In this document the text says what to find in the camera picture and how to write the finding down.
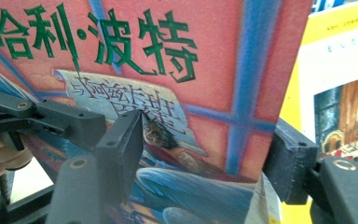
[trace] book cover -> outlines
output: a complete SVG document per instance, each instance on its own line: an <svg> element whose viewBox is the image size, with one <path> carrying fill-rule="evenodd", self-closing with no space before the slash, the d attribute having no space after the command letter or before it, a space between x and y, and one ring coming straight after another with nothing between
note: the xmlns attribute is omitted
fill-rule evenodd
<svg viewBox="0 0 358 224"><path fill-rule="evenodd" d="M144 112L145 149L117 222L243 223L310 1L0 1L0 91ZM54 179L84 153L25 136Z"/></svg>
<svg viewBox="0 0 358 224"><path fill-rule="evenodd" d="M358 161L358 3L310 16L292 79L283 116L322 156Z"/></svg>

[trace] red book cover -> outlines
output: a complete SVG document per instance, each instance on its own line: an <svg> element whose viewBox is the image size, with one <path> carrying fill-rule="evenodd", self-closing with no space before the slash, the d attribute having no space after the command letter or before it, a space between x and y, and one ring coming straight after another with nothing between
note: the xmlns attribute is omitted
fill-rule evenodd
<svg viewBox="0 0 358 224"><path fill-rule="evenodd" d="M311 1L0 1L0 91L104 114L143 111L118 222L243 223ZM52 178L84 153L25 136Z"/></svg>

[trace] book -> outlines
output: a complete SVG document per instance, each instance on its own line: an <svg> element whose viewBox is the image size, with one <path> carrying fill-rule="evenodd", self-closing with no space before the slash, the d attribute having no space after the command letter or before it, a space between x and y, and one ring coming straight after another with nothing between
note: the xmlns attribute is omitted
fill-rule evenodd
<svg viewBox="0 0 358 224"><path fill-rule="evenodd" d="M243 223L310 4L0 1L0 91L108 122L144 112L145 149L117 222ZM24 140L53 180L85 153L48 133Z"/></svg>
<svg viewBox="0 0 358 224"><path fill-rule="evenodd" d="M310 16L296 68L282 115L322 157L358 161L358 2Z"/></svg>

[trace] illustrated cover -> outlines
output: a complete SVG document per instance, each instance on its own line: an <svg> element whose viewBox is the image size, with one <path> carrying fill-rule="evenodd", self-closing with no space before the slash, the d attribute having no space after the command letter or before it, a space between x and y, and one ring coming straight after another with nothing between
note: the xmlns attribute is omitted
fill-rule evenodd
<svg viewBox="0 0 358 224"><path fill-rule="evenodd" d="M0 91L144 113L144 153L118 223L243 223L311 1L0 1ZM85 153L24 136L55 180Z"/></svg>
<svg viewBox="0 0 358 224"><path fill-rule="evenodd" d="M288 92L283 116L321 156L358 161L358 3L310 15Z"/></svg>

